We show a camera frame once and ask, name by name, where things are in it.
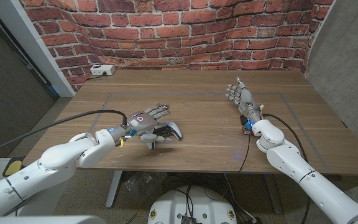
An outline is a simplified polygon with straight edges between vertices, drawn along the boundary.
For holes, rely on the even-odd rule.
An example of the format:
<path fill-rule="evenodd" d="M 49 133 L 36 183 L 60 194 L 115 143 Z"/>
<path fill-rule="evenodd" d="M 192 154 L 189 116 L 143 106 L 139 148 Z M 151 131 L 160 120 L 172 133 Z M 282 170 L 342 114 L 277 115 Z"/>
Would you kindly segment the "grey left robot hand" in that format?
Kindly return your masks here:
<path fill-rule="evenodd" d="M 136 131 L 142 142 L 153 143 L 171 141 L 170 138 L 158 136 L 153 133 L 155 128 L 166 125 L 166 121 L 159 121 L 163 116 L 169 115 L 168 105 L 157 104 L 144 111 L 138 111 L 127 118 L 127 125 Z"/>

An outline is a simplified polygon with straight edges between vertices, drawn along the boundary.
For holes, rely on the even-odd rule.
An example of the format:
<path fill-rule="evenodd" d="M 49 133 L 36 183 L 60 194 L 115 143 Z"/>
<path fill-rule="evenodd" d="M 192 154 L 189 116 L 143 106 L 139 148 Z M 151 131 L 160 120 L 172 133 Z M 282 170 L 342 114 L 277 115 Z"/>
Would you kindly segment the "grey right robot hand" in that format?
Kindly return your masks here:
<path fill-rule="evenodd" d="M 240 77 L 236 77 L 238 86 L 229 84 L 225 96 L 230 99 L 252 124 L 260 121 L 260 112 L 252 93 L 246 88 Z"/>

